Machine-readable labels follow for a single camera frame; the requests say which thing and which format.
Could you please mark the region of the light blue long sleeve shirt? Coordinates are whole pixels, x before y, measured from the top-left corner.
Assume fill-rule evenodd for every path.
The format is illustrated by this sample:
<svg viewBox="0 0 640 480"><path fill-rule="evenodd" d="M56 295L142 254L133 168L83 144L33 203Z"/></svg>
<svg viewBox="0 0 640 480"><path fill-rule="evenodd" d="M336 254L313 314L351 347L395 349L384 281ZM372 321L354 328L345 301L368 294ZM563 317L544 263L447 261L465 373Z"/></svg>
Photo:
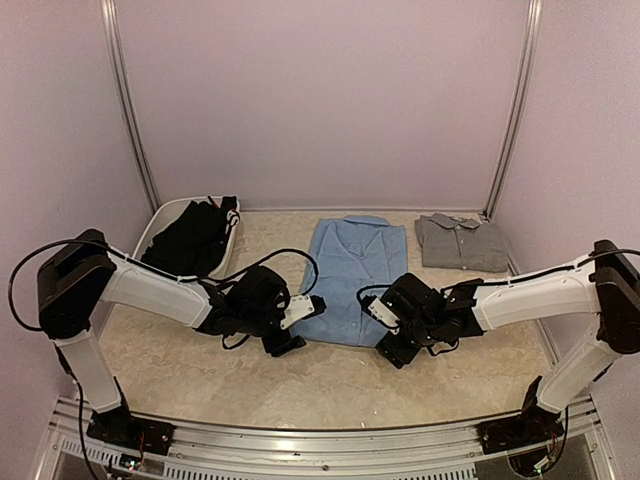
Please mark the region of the light blue long sleeve shirt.
<svg viewBox="0 0 640 480"><path fill-rule="evenodd" d="M408 272L405 228L381 217L321 219L309 255L319 274L308 268L301 289L322 297L326 310L294 324L292 333L311 341L375 346L387 329L362 312L357 292L365 286L389 285Z"/></svg>

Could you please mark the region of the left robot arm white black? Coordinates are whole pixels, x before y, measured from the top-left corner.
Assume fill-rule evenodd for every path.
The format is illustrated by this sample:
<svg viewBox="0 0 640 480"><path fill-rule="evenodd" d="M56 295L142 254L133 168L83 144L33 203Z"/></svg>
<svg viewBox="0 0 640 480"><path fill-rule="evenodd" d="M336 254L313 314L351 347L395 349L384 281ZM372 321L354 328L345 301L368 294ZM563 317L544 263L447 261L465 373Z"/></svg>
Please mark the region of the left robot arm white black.
<svg viewBox="0 0 640 480"><path fill-rule="evenodd" d="M140 454L167 455L175 427L132 414L91 326L98 303L156 314L221 340L255 337L272 357L303 347L292 327L326 308L309 291L291 294L262 261L213 280L145 265L110 247L95 229L54 246L57 253L37 272L40 327L92 410L88 436Z"/></svg>

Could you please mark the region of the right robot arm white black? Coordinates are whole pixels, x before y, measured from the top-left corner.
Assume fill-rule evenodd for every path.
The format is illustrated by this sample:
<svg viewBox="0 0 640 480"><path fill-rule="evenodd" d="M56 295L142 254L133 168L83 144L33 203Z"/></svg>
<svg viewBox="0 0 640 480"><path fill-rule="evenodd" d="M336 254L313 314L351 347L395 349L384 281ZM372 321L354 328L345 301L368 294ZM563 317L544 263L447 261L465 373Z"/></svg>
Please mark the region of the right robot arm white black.
<svg viewBox="0 0 640 480"><path fill-rule="evenodd" d="M363 312L386 327L376 349L397 369L437 344L452 352L463 338L511 324L593 316L584 337L530 384L518 414L479 425L482 450L490 454L563 435L567 427L560 416L573 398L619 358L638 353L639 272L630 261L635 254L600 240L588 255L535 273L440 290L407 273L381 295L357 298Z"/></svg>

